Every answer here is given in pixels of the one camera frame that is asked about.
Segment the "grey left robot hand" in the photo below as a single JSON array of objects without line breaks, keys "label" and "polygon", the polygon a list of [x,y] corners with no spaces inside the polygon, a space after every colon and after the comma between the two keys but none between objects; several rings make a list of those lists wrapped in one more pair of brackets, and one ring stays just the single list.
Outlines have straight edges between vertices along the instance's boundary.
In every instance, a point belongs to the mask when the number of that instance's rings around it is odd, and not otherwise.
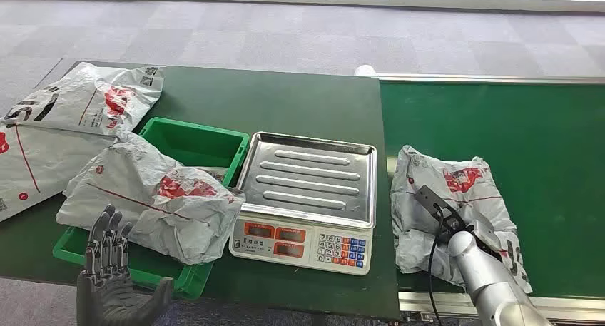
[{"label": "grey left robot hand", "polygon": [[162,278],[148,299],[136,293],[128,249],[133,225],[121,227],[122,217],[108,204],[88,234],[85,265],[77,278],[78,325],[154,325],[171,306],[171,277]]}]

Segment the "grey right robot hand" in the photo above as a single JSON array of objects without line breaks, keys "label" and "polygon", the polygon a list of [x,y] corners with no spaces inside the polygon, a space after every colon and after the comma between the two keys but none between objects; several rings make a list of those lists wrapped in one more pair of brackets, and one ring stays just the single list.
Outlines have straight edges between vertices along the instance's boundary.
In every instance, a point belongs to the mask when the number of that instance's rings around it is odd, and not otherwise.
[{"label": "grey right robot hand", "polygon": [[473,232],[474,226],[466,223],[461,215],[428,186],[422,186],[415,199],[438,222],[435,232],[437,240],[448,243],[451,237],[460,231]]}]

